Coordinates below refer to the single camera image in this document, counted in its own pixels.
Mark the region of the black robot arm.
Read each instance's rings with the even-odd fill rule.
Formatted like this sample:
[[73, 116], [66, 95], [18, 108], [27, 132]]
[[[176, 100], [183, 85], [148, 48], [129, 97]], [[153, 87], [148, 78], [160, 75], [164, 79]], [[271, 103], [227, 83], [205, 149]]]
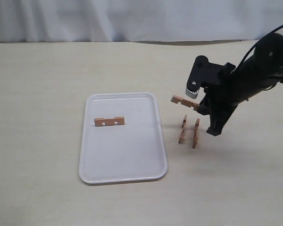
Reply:
[[237, 106], [256, 94], [283, 83], [283, 35], [260, 39], [254, 53], [241, 65], [218, 65], [206, 56], [196, 57], [186, 83], [186, 95], [195, 99], [203, 88], [204, 98], [196, 111], [209, 115], [207, 133], [218, 136]]

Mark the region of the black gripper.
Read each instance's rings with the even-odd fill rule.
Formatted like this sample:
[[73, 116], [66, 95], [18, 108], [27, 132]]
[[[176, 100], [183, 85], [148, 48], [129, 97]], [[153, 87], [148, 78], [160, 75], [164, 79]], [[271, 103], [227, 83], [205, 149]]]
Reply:
[[[208, 91], [220, 86], [223, 79], [231, 74], [235, 68], [236, 66], [231, 63], [218, 65], [209, 62], [206, 56], [197, 56], [186, 83], [186, 95], [196, 99], [201, 88]], [[201, 100], [196, 112], [204, 116], [209, 115], [210, 126], [207, 133], [219, 136], [233, 114], [233, 106], [210, 105], [209, 100]]]

